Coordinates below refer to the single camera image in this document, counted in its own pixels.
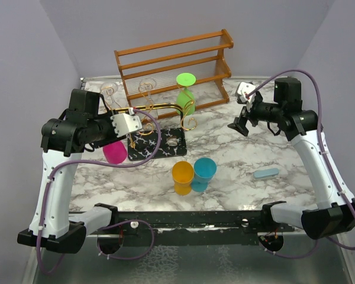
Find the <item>blue plastic wine glass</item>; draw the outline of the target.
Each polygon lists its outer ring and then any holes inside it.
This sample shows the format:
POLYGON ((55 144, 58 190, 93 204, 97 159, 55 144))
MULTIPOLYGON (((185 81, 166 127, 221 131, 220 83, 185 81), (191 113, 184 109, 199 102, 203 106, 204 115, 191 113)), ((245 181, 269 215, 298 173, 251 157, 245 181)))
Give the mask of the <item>blue plastic wine glass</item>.
POLYGON ((195 192, 204 192, 217 171, 217 165, 212 159, 202 157, 195 162, 193 169, 195 175, 191 188, 195 192))

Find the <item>green plastic wine glass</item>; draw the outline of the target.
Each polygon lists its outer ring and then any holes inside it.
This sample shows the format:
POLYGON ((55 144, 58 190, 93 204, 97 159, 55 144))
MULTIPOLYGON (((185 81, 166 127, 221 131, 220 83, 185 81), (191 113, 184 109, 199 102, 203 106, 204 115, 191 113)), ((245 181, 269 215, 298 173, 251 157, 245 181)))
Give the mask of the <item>green plastic wine glass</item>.
POLYGON ((184 115, 192 115, 195 111, 195 98, 189 87, 196 83, 196 77, 191 73, 181 73, 176 77, 180 90, 176 103, 183 109, 184 115))

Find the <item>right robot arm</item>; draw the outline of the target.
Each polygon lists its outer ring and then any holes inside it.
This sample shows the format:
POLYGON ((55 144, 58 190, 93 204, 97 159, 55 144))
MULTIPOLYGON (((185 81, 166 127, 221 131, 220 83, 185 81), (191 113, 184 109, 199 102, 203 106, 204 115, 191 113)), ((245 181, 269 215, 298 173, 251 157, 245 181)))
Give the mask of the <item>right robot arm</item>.
POLYGON ((295 206, 284 201, 264 205, 261 227, 274 231, 284 223, 304 230, 313 240, 352 230, 355 197, 328 151, 317 113, 302 109, 301 82, 292 77, 276 79, 272 103, 264 102, 252 83, 241 82, 235 94, 243 109, 229 128, 247 136, 248 122, 254 127, 259 122, 277 124, 279 132, 285 134, 299 154, 315 192, 313 206, 295 206))

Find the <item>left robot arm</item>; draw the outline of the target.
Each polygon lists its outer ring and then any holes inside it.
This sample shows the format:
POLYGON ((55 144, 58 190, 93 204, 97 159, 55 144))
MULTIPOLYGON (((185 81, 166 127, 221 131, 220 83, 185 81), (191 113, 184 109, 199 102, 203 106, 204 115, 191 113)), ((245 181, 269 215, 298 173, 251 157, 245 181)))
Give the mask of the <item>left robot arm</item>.
POLYGON ((83 246, 88 223, 69 220, 77 166, 86 145, 97 149, 119 140, 110 119, 113 113, 99 113, 103 101, 100 93, 74 89, 62 115, 43 125, 40 194, 31 224, 18 233, 19 244, 61 254, 77 253, 83 246))

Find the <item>clear short wine glass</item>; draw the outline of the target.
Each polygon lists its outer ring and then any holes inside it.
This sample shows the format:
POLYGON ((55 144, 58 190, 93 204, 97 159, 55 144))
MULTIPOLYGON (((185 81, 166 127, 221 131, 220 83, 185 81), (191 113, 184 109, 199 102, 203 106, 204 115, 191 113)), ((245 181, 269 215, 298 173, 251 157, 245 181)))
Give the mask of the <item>clear short wine glass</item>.
POLYGON ((151 98, 151 91, 156 87, 156 85, 157 83, 153 78, 144 78, 139 83, 138 91, 146 100, 145 106, 148 113, 155 119, 158 119, 159 114, 157 110, 154 109, 154 101, 151 98))

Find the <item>clear tall wine glass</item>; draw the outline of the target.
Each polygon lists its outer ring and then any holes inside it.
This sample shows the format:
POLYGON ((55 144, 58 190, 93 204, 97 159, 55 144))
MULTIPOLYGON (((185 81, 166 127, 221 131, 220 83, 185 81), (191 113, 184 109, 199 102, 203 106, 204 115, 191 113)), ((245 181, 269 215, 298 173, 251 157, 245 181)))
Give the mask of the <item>clear tall wine glass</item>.
POLYGON ((121 108, 121 105, 115 100, 115 93, 118 90, 118 85, 114 82, 104 82, 100 87, 100 93, 103 94, 105 105, 110 108, 121 108))

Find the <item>pink plastic wine glass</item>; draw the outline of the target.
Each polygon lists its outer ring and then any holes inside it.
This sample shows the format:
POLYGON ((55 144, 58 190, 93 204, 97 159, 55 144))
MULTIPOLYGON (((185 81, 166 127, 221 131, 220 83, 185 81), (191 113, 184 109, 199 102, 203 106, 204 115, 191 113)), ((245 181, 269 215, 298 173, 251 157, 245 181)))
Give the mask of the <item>pink plastic wine glass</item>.
POLYGON ((108 163, 120 164, 127 158, 127 149, 122 141, 103 146, 102 151, 108 163))

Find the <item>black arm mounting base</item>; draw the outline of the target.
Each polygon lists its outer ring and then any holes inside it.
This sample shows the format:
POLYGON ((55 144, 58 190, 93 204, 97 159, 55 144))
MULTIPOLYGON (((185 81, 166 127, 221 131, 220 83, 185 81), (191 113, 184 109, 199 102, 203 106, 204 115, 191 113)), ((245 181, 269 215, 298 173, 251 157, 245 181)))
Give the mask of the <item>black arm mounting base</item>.
POLYGON ((138 222, 137 228, 129 224, 120 228, 99 229, 99 239, 114 244, 123 232, 126 247, 204 246, 242 244, 255 246, 258 234, 292 232, 293 228, 268 221, 262 210, 248 211, 119 211, 117 207, 95 204, 109 209, 114 218, 110 224, 123 221, 138 222))

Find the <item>yellow plastic wine glass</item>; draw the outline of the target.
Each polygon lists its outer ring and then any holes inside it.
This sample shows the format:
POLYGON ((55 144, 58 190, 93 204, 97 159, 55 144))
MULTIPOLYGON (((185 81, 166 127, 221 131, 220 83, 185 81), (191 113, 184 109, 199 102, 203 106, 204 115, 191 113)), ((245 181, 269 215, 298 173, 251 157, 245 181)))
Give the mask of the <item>yellow plastic wine glass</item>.
POLYGON ((191 192, 191 183, 194 178, 194 170, 186 161, 177 162, 172 168, 174 189, 178 195, 187 195, 191 192))

